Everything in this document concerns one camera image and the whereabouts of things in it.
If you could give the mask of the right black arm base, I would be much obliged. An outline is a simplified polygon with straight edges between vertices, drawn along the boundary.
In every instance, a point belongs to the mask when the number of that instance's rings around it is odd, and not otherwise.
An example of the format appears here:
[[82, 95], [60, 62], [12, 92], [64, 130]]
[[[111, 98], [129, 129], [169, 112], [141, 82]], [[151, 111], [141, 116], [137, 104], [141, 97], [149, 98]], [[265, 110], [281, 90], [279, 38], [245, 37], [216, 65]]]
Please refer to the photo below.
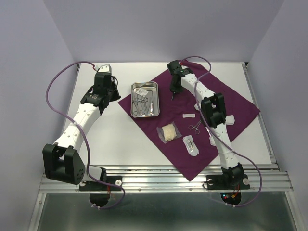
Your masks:
[[248, 190], [250, 183], [241, 164], [228, 169], [221, 168], [222, 174], [206, 175], [203, 188], [207, 190]]

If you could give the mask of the stainless steel instrument tray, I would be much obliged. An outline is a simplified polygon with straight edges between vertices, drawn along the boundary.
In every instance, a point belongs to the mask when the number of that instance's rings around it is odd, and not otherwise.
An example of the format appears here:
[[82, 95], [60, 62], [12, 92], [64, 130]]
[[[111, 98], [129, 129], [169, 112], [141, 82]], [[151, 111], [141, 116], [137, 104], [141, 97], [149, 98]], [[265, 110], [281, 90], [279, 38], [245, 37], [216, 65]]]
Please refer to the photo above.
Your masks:
[[[144, 88], [148, 91], [148, 94], [146, 97], [148, 98], [147, 102], [147, 109], [148, 114], [144, 115], [142, 113], [142, 116], [139, 116], [136, 113], [136, 108], [134, 106], [134, 99], [138, 99], [141, 97], [140, 95], [136, 94], [137, 88]], [[149, 115], [149, 105], [151, 103], [151, 98], [154, 97], [154, 116]], [[131, 85], [131, 109], [130, 113], [134, 118], [145, 118], [145, 117], [156, 117], [160, 113], [160, 107], [159, 107], [159, 90], [158, 90], [158, 84], [154, 81], [148, 81], [148, 82], [135, 82]]]

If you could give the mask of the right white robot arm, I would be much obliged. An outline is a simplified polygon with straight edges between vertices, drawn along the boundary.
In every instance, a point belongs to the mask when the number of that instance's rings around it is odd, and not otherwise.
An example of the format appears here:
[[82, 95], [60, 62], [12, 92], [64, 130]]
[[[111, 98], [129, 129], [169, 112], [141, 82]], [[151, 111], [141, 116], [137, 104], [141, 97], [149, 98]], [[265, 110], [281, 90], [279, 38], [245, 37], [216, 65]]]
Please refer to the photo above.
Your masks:
[[196, 98], [203, 124], [208, 128], [216, 145], [222, 174], [207, 177], [207, 188], [209, 190], [239, 188], [245, 175], [227, 133], [224, 96], [208, 89], [190, 68], [183, 68], [178, 60], [168, 63], [167, 68], [172, 76], [170, 91], [175, 95], [186, 89]]

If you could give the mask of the long steel forceps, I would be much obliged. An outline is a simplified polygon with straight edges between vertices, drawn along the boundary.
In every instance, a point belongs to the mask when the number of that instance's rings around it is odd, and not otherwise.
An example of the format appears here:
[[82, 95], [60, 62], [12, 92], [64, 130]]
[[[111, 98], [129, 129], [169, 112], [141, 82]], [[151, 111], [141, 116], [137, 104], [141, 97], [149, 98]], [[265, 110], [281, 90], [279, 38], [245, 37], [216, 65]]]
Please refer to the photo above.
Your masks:
[[148, 102], [148, 98], [145, 95], [142, 95], [141, 97], [139, 97], [139, 103], [141, 104], [144, 115], [148, 114], [147, 102]]

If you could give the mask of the straight steel scissors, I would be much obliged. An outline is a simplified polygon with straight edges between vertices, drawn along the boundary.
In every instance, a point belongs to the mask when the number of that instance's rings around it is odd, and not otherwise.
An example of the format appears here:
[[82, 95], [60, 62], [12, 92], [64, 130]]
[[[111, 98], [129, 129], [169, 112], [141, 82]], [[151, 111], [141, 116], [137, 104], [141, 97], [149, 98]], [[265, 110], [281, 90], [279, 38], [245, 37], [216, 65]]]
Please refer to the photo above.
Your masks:
[[138, 99], [134, 99], [134, 106], [136, 108], [136, 113], [139, 116], [142, 116], [142, 109], [139, 107], [139, 100]]

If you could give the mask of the white blue label packet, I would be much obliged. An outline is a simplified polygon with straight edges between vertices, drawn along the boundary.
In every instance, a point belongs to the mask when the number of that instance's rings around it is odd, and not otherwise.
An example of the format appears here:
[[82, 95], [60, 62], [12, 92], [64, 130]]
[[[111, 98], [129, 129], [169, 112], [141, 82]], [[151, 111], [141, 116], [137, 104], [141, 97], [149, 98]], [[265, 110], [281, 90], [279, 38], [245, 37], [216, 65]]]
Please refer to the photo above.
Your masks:
[[136, 89], [136, 94], [145, 97], [148, 94], [148, 91], [145, 90], [144, 88], [137, 88]]

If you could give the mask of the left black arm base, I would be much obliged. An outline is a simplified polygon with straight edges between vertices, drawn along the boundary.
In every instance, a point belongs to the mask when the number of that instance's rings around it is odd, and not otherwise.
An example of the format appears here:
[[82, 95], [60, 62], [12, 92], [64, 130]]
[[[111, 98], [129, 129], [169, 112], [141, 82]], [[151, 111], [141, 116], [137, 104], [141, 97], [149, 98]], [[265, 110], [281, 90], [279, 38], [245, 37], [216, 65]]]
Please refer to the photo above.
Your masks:
[[[115, 185], [117, 180], [122, 181], [122, 176], [107, 176], [107, 183], [109, 184]], [[79, 190], [82, 192], [121, 191], [118, 187], [108, 186], [96, 181], [85, 181], [83, 186], [79, 185]]]

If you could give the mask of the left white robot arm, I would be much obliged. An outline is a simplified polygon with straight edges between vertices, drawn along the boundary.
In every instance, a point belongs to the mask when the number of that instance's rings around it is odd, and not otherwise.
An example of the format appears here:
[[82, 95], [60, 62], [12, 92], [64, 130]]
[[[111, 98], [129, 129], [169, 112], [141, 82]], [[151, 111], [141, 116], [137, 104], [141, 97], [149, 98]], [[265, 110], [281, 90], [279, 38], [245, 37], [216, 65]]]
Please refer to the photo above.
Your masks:
[[103, 189], [108, 184], [105, 168], [98, 167], [98, 173], [91, 176], [90, 165], [84, 164], [79, 151], [82, 144], [89, 148], [87, 133], [109, 103], [118, 99], [120, 95], [111, 71], [102, 69], [97, 71], [94, 85], [83, 96], [69, 126], [53, 144], [46, 144], [42, 150], [48, 179], [74, 185], [90, 181], [97, 190]]

